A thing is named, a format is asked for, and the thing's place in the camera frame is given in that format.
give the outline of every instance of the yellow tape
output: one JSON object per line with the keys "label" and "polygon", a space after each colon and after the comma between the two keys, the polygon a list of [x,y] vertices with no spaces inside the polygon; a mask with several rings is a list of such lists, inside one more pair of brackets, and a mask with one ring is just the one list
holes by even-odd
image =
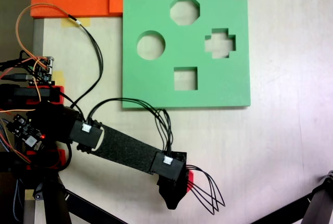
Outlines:
{"label": "yellow tape", "polygon": [[[81,22],[82,26],[90,27],[90,24],[91,24],[90,18],[78,18],[78,20]],[[70,18],[62,18],[61,19],[61,27],[63,27],[63,28],[72,28],[72,27],[78,27],[78,26],[79,25],[76,24]]]}
{"label": "yellow tape", "polygon": [[53,71],[52,79],[55,81],[57,86],[65,86],[65,77],[63,71]]}
{"label": "yellow tape", "polygon": [[25,192],[25,200],[26,201],[34,201],[35,198],[33,197],[33,189],[26,189]]}

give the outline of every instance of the black metal leg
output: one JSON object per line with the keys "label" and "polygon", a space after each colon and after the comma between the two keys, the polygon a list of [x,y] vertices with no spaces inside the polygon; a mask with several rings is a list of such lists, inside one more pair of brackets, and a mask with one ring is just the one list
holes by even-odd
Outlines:
{"label": "black metal leg", "polygon": [[333,197],[327,189],[317,191],[302,220],[302,224],[329,224],[333,210]]}
{"label": "black metal leg", "polygon": [[67,194],[66,201],[69,212],[90,224],[127,224],[73,192],[67,190]]}
{"label": "black metal leg", "polygon": [[311,199],[311,194],[308,194],[301,199],[280,208],[279,210],[253,222],[252,224],[293,224],[304,217],[310,204],[308,199]]}
{"label": "black metal leg", "polygon": [[54,181],[45,181],[43,198],[47,224],[72,224],[62,185]]}

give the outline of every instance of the square hole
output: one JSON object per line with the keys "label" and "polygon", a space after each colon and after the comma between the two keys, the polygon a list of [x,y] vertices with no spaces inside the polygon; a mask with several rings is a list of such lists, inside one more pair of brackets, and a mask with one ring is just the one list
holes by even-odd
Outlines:
{"label": "square hole", "polygon": [[174,68],[175,90],[197,90],[198,68],[175,67]]}

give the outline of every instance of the green foam board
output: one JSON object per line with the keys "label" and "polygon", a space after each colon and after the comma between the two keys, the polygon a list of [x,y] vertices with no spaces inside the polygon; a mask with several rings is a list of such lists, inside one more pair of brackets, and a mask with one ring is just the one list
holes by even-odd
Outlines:
{"label": "green foam board", "polygon": [[[170,9],[181,0],[124,0],[123,97],[154,107],[231,107],[250,105],[247,0],[191,0],[200,9],[191,25],[178,25]],[[227,32],[235,50],[213,59],[204,40],[212,32]],[[137,43],[157,32],[165,50],[156,60],[143,59]],[[197,88],[175,90],[174,72],[195,69]],[[138,107],[124,102],[124,108]]]}

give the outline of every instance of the white table surface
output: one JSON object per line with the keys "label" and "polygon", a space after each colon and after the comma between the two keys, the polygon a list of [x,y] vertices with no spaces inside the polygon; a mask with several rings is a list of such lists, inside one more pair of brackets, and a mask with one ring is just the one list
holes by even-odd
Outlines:
{"label": "white table surface", "polygon": [[[189,193],[176,210],[168,210],[157,176],[74,145],[72,162],[60,173],[66,188],[128,223],[145,224],[251,223],[311,192],[333,169],[332,0],[248,0],[248,8],[252,105],[169,110],[173,150],[188,152],[189,164],[212,175],[226,208],[211,216]],[[86,115],[98,102],[121,96],[122,19],[93,18],[88,30],[103,52],[105,71],[79,103]],[[62,28],[59,19],[44,21],[43,54],[55,58],[72,99],[97,78],[89,39],[78,28]],[[148,112],[124,111],[116,102],[102,106],[94,118],[161,147]],[[208,186],[198,174],[195,180]],[[35,223],[45,223],[42,205],[38,202]]]}

